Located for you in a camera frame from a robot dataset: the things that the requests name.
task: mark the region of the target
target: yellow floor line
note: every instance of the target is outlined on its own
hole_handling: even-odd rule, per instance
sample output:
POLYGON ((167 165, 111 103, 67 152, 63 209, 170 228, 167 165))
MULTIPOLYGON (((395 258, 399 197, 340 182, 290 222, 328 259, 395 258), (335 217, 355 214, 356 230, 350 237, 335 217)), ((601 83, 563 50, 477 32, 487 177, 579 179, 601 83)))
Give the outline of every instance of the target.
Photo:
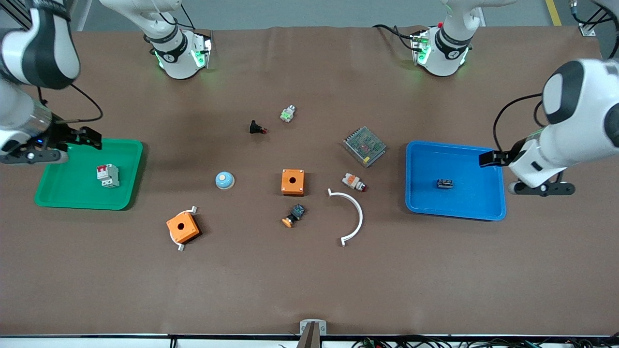
POLYGON ((561 19, 559 13, 556 11, 555 0, 546 0, 546 6, 548 7, 548 13, 552 19, 552 25, 561 25, 561 19))

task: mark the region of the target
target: black cable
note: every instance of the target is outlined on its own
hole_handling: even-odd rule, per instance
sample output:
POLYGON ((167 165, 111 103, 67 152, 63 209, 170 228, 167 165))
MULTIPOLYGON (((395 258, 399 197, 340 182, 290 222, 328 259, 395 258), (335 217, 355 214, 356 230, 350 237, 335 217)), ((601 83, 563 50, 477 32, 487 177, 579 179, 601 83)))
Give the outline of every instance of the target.
POLYGON ((380 344, 383 348, 393 348, 393 346, 387 343, 384 339, 375 339, 374 342, 378 342, 378 344, 380 344))
POLYGON ((71 84, 71 87, 73 87, 76 91, 80 92, 83 96, 86 97, 86 99, 90 100, 90 102, 95 105, 95 107, 97 108, 97 110, 99 110, 99 116, 94 117, 94 118, 87 118, 87 119, 75 119, 75 120, 62 120, 62 121, 58 121, 58 124, 69 124, 69 123, 78 123, 78 122, 94 122, 94 121, 98 121, 100 119, 103 118, 103 110, 101 109, 101 107, 99 106, 99 104, 97 104, 97 102, 95 102, 95 100, 93 98, 90 98, 89 95, 86 94, 86 92, 84 92, 83 90, 81 90, 80 88, 78 88, 78 86, 71 84))
POLYGON ((196 29, 196 27, 193 25, 193 22, 191 21, 191 18, 189 17, 189 15, 187 14, 187 11, 185 11, 185 6, 183 4, 181 4, 181 8, 183 9, 183 12, 185 12, 185 17, 187 17, 187 19, 189 20, 189 24, 191 24, 191 28, 193 30, 196 29))
POLYGON ((176 342, 177 342, 176 336, 174 335, 170 336, 170 348, 176 348, 176 342))
POLYGON ((43 99, 43 92, 41 92, 41 87, 37 86, 37 93, 39 94, 39 103, 43 106, 47 105, 47 100, 43 99))
POLYGON ((406 44, 406 42, 404 42, 404 39, 402 38, 402 36, 403 36, 403 35, 402 35, 402 34, 400 34, 400 31, 397 29, 397 26, 396 26, 396 25, 394 25, 394 26, 393 26, 393 30, 395 30, 395 31, 396 31, 396 35, 397 35, 397 37, 400 39, 400 41, 402 42, 402 44, 403 44, 406 48, 408 48, 408 49, 409 49, 409 50, 411 50, 411 51, 421 52, 421 49, 420 49, 420 48, 413 48, 413 47, 411 47, 411 46, 407 45, 407 44, 406 44))
POLYGON ((491 342, 491 343, 486 343, 486 344, 480 344, 479 346, 473 346, 473 348, 489 348, 489 347, 495 347, 495 346, 510 347, 510 348, 523 348, 524 347, 523 344, 505 341, 505 342, 491 342))
POLYGON ((551 338, 552 338, 552 336, 549 336, 549 337, 547 337, 545 340, 543 340, 542 342, 538 343, 537 345, 541 347, 541 346, 542 346, 542 344, 544 344, 544 343, 548 342, 551 338))
POLYGON ((615 57, 615 54, 617 53, 618 48, 619 48, 619 36, 617 36, 615 39, 615 46, 613 47, 613 51, 610 53, 610 56, 608 56, 609 59, 615 57))
MULTIPOLYGON (((559 172, 559 175, 557 176, 557 180, 561 180, 563 177, 563 172, 559 172)), ((585 348, 593 348, 593 343, 591 343, 590 340, 588 339, 581 339, 581 342, 584 343, 584 347, 585 348)))
POLYGON ((526 99, 530 99, 530 98, 535 98, 535 97, 541 97, 542 94, 541 93, 536 93, 536 94, 530 94, 530 95, 526 95, 524 97, 520 97, 517 99, 512 100, 511 102, 509 102, 507 105, 505 105, 501 111, 499 111, 498 115, 495 118, 495 122, 492 124, 492 136, 495 138, 495 144, 496 144, 496 148, 502 152, 503 148, 501 148, 501 145, 499 145, 499 139, 496 137, 496 124, 499 122, 499 119, 501 118, 501 115, 505 112, 505 110, 507 110, 507 108, 509 108, 510 106, 514 105, 517 102, 526 100, 526 99))
POLYGON ((537 118, 537 110, 539 110, 539 108, 542 106, 542 102, 543 102, 543 101, 541 101, 541 100, 540 100, 540 102, 539 102, 539 103, 537 103, 537 105, 535 106, 535 109, 533 110, 533 120, 535 121, 535 123, 537 123, 537 125, 538 125, 538 126, 540 126, 540 127, 544 128, 544 127, 546 127, 546 126, 544 126, 544 125, 540 122, 540 120, 537 118))
POLYGON ((386 25, 384 25, 384 24, 376 24, 376 25, 374 25, 372 28, 384 28, 384 29, 387 29, 387 30, 388 30, 390 33, 392 33, 393 35, 396 35, 396 36, 400 39, 400 41, 402 42, 402 44, 403 44, 406 48, 408 48, 408 49, 409 49, 409 50, 411 50, 411 51, 421 52, 421 49, 419 49, 419 48, 413 48, 413 47, 411 47, 411 46, 407 45, 407 44, 406 44, 406 42, 404 41, 404 39, 408 39, 408 40, 410 40, 410 37, 411 37, 411 36, 416 35, 416 34, 419 34, 420 32, 422 32, 422 30, 417 30, 416 32, 411 33, 410 35, 404 35, 404 34, 400 33, 400 30, 398 30, 398 29, 397 29, 397 26, 396 26, 396 25, 394 25, 394 26, 393 26, 393 29, 392 29, 392 28, 389 28, 388 26, 386 26, 386 25))
MULTIPOLYGON (((600 12, 602 12, 602 8, 601 8, 601 7, 600 7, 600 8, 598 8, 598 9, 597 9, 597 11, 596 11, 594 14, 592 14, 592 15, 591 15, 591 17, 589 17, 589 19, 587 19, 587 22, 590 22, 590 21, 591 21, 591 20, 592 20, 595 16, 597 16, 597 14, 598 14, 598 13, 600 13, 600 12)), ((608 15, 608 12, 606 12, 606 13, 604 14, 604 16, 602 16, 602 18, 600 18, 600 19, 603 19, 606 15, 608 15)))
POLYGON ((572 343, 574 348, 582 348, 581 344, 575 338, 569 338, 569 342, 572 343))
POLYGON ((399 32, 393 30, 392 28, 389 28, 388 26, 384 25, 384 24, 376 24, 374 25, 372 28, 383 28, 383 29, 387 29, 389 32, 391 32, 393 35, 398 35, 401 38, 407 38, 410 39, 410 36, 406 36, 404 34, 400 34, 399 32))
POLYGON ((425 336, 422 336, 422 339, 425 340, 425 344, 427 344, 428 346, 430 346, 432 348, 434 347, 432 345, 432 343, 436 344, 436 348, 447 348, 447 347, 443 346, 443 343, 446 343, 447 345, 449 345, 447 342, 443 341, 442 339, 438 339, 438 338, 435 338, 435 337, 425 337, 425 336))
POLYGON ((578 18, 578 16, 575 13, 572 13, 572 17, 574 17, 574 19, 580 23, 580 24, 585 24, 585 25, 590 25, 590 24, 600 24, 600 23, 606 23, 606 22, 610 22, 611 20, 613 20, 612 18, 609 19, 603 19, 604 17, 606 17, 608 14, 606 13, 600 20, 597 20, 595 22, 587 22, 585 20, 582 20, 580 18, 578 18))
POLYGON ((440 338, 436 338, 436 337, 434 337, 433 339, 434 339, 435 342, 445 343, 447 345, 447 347, 453 348, 447 341, 444 341, 444 340, 442 340, 440 338))
POLYGON ((600 343, 602 344, 602 346, 606 347, 606 348, 613 348, 613 346, 611 346, 610 344, 604 342, 604 341, 600 341, 600 343))
POLYGON ((169 21, 168 21, 168 20, 167 20, 167 19, 163 16, 163 14, 162 14, 161 12, 159 12, 159 15, 161 16, 161 18, 163 18, 163 21, 164 21, 164 22, 166 22, 167 24, 170 24, 170 25, 178 25, 178 26, 180 26, 180 27, 185 27, 185 28, 192 28, 192 29, 195 29, 194 27, 192 27, 192 26, 190 26, 190 25, 180 24, 180 23, 178 22, 178 20, 177 20, 176 18, 174 18, 174 17, 172 17, 172 18, 174 18, 174 23, 170 23, 170 22, 169 22, 169 21))
POLYGON ((410 348, 410 344, 403 338, 395 338, 396 348, 410 348))

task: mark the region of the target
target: green indicator light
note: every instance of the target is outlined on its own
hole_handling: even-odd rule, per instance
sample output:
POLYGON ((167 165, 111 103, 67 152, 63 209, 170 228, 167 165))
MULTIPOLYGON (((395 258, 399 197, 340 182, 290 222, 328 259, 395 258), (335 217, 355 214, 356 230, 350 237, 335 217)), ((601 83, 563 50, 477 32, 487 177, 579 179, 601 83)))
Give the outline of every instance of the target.
POLYGON ((202 53, 195 52, 195 51, 191 51, 191 55, 193 56, 194 60, 196 61, 196 65, 198 67, 203 67, 204 66, 204 55, 202 53))
POLYGON ((464 64, 464 60, 466 59, 466 54, 469 52, 469 49, 467 48, 464 53, 462 54, 462 60, 460 60, 460 65, 464 64))
POLYGON ((432 52, 430 45, 427 45, 423 51, 419 52, 419 64, 425 64, 432 52))
POLYGON ((155 57, 157 57, 157 61, 159 62, 159 67, 163 69, 163 63, 161 63, 161 58, 159 58, 159 54, 155 52, 155 57))

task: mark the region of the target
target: blue tray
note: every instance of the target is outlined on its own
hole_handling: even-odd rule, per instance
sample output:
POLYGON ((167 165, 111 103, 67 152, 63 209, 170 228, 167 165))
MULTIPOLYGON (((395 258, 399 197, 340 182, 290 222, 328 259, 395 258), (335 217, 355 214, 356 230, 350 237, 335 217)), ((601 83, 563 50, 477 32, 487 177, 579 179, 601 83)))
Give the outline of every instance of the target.
POLYGON ((491 149, 413 141, 406 147, 406 206, 419 214, 499 221, 505 218, 503 172, 479 167, 491 149), (454 187, 436 187, 438 179, 454 187))

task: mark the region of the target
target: gray floor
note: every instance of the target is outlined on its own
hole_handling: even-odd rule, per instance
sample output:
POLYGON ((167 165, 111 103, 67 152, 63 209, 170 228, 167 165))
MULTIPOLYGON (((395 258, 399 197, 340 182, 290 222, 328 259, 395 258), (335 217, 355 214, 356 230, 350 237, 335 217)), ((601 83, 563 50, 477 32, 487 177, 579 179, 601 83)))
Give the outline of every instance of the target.
MULTIPOLYGON (((370 27, 435 25, 445 18, 438 0, 184 0, 196 27, 212 30, 270 27, 370 27)), ((484 9, 488 25, 551 25, 544 0, 521 0, 499 9, 484 9)), ((181 11, 175 16, 186 22, 181 11)), ((137 30, 119 14, 92 1, 84 30, 137 30)))
MULTIPOLYGON (((556 10, 559 12, 559 16, 561 17, 561 23, 563 25, 577 25, 578 23, 571 16, 569 6, 567 6, 567 1, 565 1, 566 4, 564 6, 559 6, 559 3, 559 1, 556 2, 556 10)), ((579 1, 578 17, 582 20, 588 20, 597 9, 598 7, 588 0, 579 1)), ((613 22, 607 22, 596 25, 595 34, 600 42, 602 57, 607 58, 615 45, 615 38, 617 37, 615 24, 613 22)))

